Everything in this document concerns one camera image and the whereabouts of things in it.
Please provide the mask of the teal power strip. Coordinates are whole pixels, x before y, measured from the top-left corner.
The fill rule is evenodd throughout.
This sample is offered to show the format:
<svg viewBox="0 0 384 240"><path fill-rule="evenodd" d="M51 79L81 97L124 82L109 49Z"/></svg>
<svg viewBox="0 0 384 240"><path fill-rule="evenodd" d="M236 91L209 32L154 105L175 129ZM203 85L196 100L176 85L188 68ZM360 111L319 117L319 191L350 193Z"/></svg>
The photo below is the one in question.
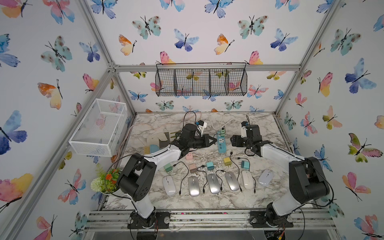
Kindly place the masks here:
<svg viewBox="0 0 384 240"><path fill-rule="evenodd" d="M218 152L220 154L225 154L227 152L226 138L221 137L217 133L217 144L218 144Z"/></svg>

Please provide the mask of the yellow green charger plug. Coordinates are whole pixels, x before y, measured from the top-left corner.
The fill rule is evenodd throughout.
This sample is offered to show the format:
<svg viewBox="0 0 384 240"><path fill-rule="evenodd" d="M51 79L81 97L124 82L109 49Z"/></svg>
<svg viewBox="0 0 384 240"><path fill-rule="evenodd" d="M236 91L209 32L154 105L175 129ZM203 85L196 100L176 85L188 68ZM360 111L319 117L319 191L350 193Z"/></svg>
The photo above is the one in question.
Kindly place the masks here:
<svg viewBox="0 0 384 240"><path fill-rule="evenodd" d="M225 166L231 166L233 162L230 157L226 157L223 159L223 163Z"/></svg>

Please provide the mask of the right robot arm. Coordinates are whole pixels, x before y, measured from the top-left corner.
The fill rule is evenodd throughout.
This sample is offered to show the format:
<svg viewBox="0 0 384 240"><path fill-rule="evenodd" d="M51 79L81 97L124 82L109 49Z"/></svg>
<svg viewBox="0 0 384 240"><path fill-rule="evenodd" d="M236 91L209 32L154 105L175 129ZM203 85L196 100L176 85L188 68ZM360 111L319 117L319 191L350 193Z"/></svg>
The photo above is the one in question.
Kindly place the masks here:
<svg viewBox="0 0 384 240"><path fill-rule="evenodd" d="M268 204L263 221L269 226L283 224L288 216L305 204L327 196L332 190L318 159L292 154L263 140L258 125L241 123L241 134L231 138L233 147L245 148L255 155L273 161L289 174L289 190Z"/></svg>

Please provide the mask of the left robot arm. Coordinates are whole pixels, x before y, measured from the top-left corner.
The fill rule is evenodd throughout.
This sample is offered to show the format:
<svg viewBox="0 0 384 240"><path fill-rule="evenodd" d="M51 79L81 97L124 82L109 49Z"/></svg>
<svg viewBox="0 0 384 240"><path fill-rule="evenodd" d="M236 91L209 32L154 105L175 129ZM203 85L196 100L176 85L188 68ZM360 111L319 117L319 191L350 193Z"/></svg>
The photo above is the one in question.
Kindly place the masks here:
<svg viewBox="0 0 384 240"><path fill-rule="evenodd" d="M139 218L147 221L154 216L155 207L147 196L155 173L167 164L179 161L191 149L209 148L217 139L203 134L197 135L198 127L186 124L176 138L164 149L151 155L133 154L122 170L117 185L127 194L135 207Z"/></svg>

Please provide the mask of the black charging cable silver mouse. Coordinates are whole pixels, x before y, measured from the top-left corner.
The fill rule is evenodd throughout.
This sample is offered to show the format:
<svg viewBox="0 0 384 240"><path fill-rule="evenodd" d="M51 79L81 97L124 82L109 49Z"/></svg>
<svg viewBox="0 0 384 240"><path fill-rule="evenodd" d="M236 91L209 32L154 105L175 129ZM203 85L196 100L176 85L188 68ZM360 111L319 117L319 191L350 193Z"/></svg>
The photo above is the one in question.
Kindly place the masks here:
<svg viewBox="0 0 384 240"><path fill-rule="evenodd" d="M208 180L207 180L208 174L207 174L207 171L205 170L205 168L206 168L206 165L201 165L200 167L197 168L197 171L202 174L202 178L203 178L202 181L204 182L204 184L203 184L203 194L206 192L205 191L205 187L206 187L206 185L208 183Z"/></svg>

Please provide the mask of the black charging cable white mouse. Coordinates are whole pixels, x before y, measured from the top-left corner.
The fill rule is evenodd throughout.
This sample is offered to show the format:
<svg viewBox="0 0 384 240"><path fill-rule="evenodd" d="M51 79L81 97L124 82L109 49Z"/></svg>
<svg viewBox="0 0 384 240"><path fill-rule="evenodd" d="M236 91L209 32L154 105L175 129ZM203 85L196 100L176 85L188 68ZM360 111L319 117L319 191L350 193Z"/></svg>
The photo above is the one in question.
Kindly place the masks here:
<svg viewBox="0 0 384 240"><path fill-rule="evenodd" d="M189 170L189 167L188 167L184 162L178 162L178 163L176 163L176 164L173 164L173 167L176 167L176 166L179 165L179 164L183 164L184 167L185 167L186 170L187 170L187 173L186 173L185 176L182 178L181 183L180 183L179 196L181 196L181 194L182 194L182 189L183 189L183 182L184 182L184 180L186 179L186 177L189 175L190 170Z"/></svg>

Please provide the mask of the lavender mouse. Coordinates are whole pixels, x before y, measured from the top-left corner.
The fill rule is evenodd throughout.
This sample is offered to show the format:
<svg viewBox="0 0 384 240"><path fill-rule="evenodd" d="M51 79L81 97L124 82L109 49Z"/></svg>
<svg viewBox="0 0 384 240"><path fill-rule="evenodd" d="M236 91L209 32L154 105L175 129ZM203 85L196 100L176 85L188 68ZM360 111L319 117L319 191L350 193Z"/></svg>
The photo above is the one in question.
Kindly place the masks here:
<svg viewBox="0 0 384 240"><path fill-rule="evenodd" d="M267 187L272 179L274 178L275 173L269 169L266 169L263 171L263 173L260 175L258 182L261 186Z"/></svg>

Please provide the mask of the green charger plug front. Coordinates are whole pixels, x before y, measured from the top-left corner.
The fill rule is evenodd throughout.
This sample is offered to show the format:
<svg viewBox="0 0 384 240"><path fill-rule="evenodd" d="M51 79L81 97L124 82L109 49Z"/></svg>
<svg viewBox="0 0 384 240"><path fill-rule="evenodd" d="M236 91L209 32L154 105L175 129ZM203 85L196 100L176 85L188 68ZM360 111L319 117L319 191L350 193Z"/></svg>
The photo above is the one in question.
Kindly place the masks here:
<svg viewBox="0 0 384 240"><path fill-rule="evenodd" d="M170 171L173 170L173 165L171 165L171 164L166 164L166 165L164 166L164 169L165 169L166 173L169 173Z"/></svg>

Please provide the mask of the black cable teal strip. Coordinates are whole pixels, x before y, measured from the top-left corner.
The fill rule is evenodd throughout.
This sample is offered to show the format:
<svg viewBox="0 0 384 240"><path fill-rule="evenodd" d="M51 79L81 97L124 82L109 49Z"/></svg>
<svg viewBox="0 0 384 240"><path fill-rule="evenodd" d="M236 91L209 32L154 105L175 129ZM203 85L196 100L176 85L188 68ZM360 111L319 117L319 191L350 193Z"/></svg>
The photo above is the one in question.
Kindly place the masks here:
<svg viewBox="0 0 384 240"><path fill-rule="evenodd" d="M242 183L246 190L253 190L256 192L256 179L253 177L251 172L251 162L247 158L237 157L241 160L241 177Z"/></svg>

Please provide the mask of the pink charger plug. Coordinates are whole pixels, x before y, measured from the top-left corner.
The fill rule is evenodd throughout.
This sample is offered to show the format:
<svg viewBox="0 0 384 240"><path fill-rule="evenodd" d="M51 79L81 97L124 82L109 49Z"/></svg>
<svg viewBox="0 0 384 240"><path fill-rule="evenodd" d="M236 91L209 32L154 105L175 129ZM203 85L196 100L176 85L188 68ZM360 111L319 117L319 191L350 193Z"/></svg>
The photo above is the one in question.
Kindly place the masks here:
<svg viewBox="0 0 384 240"><path fill-rule="evenodd" d="M189 170L190 170L190 172L191 173L195 173L195 172L197 172L197 166L196 166L196 164L190 164L189 165Z"/></svg>

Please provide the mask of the white wireless mouse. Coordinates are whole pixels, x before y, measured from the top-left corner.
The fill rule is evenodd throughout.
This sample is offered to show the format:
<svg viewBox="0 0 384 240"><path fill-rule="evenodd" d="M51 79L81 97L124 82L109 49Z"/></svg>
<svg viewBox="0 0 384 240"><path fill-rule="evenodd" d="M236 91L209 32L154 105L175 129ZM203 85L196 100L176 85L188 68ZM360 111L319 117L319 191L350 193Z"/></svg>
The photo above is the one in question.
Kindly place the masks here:
<svg viewBox="0 0 384 240"><path fill-rule="evenodd" d="M163 185L168 196L173 196L176 193L176 186L171 176L163 177Z"/></svg>

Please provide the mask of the teal charger plug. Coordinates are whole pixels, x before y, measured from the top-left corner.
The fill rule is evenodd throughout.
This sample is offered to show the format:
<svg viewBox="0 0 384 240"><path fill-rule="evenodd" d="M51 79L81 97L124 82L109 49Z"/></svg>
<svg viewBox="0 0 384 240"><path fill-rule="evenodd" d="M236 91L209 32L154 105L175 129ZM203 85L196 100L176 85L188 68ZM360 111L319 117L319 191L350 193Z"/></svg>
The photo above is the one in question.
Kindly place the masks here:
<svg viewBox="0 0 384 240"><path fill-rule="evenodd" d="M213 162L207 162L206 167L208 171L213 171L215 169L215 165Z"/></svg>

